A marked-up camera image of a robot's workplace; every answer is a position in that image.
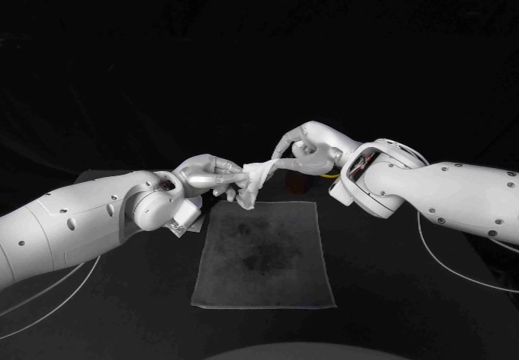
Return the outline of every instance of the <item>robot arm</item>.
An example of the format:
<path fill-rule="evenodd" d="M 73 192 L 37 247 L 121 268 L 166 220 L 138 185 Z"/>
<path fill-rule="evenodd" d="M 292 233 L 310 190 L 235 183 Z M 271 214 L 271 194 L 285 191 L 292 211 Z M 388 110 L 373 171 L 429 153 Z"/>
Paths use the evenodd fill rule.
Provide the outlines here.
<path fill-rule="evenodd" d="M 173 172 L 135 171 L 62 187 L 0 217 L 0 290 L 34 275 L 78 265 L 140 231 L 168 227 L 180 237 L 213 188 L 233 200 L 248 174 L 209 154 Z"/>
<path fill-rule="evenodd" d="M 333 164 L 340 177 L 330 195 L 354 202 L 377 218 L 389 218 L 403 201 L 439 226 L 519 245 L 519 192 L 516 173 L 462 163 L 429 164 L 403 144 L 377 139 L 360 144 L 311 121 L 291 130 L 275 148 L 279 158 L 291 145 L 295 159 L 279 169 L 326 174 Z"/>

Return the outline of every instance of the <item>cloth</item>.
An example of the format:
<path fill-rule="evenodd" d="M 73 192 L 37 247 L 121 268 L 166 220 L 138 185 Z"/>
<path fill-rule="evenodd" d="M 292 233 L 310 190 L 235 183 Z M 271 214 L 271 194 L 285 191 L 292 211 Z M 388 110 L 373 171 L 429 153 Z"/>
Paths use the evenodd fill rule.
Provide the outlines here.
<path fill-rule="evenodd" d="M 248 173 L 248 180 L 235 183 L 240 187 L 235 201 L 245 210 L 253 209 L 258 191 L 262 188 L 268 172 L 277 161 L 278 159 L 274 159 L 265 163 L 246 163 L 243 165 L 243 173 Z"/>
<path fill-rule="evenodd" d="M 204 309 L 336 308 L 314 202 L 235 202 L 210 209 L 191 305 Z"/>

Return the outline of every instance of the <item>yellow object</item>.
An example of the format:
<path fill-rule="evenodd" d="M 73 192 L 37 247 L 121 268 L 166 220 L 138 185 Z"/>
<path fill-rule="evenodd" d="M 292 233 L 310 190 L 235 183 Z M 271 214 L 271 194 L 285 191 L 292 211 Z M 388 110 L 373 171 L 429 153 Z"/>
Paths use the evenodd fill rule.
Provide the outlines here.
<path fill-rule="evenodd" d="M 340 177 L 340 174 L 336 175 L 320 175 L 323 178 L 334 179 Z"/>

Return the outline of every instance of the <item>white fabric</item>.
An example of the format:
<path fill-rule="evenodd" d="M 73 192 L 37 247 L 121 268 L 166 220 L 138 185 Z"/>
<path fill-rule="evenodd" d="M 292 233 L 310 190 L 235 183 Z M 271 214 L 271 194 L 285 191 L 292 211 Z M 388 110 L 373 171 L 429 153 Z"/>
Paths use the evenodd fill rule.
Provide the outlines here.
<path fill-rule="evenodd" d="M 246 163 L 243 165 L 243 173 L 248 173 L 248 180 L 235 183 L 240 187 L 235 201 L 245 210 L 253 209 L 258 191 L 262 188 L 262 183 L 277 160 L 268 160 L 265 163 Z"/>

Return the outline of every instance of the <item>black table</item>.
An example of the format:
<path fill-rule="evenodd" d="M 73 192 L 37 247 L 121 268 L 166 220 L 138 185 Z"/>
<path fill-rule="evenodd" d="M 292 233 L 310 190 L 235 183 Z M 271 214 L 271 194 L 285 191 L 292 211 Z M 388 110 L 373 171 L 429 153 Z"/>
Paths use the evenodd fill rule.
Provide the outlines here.
<path fill-rule="evenodd" d="M 129 172 L 89 170 L 78 182 Z M 166 228 L 138 233 L 99 260 L 72 300 L 37 325 L 0 342 L 0 359 L 203 359 L 253 345 L 347 344 L 409 359 L 519 359 L 519 313 L 500 291 L 451 274 L 422 246 L 405 203 L 383 220 L 327 194 L 315 177 L 304 195 L 279 170 L 258 201 L 317 203 L 334 300 L 328 310 L 203 310 L 190 306 L 209 218 L 177 239 Z M 496 284 L 462 233 L 422 222 L 442 261 Z M 93 261 L 47 294 L 0 319 L 1 333 L 42 317 L 80 283 Z M 70 269 L 43 274 L 0 295 L 1 309 Z"/>

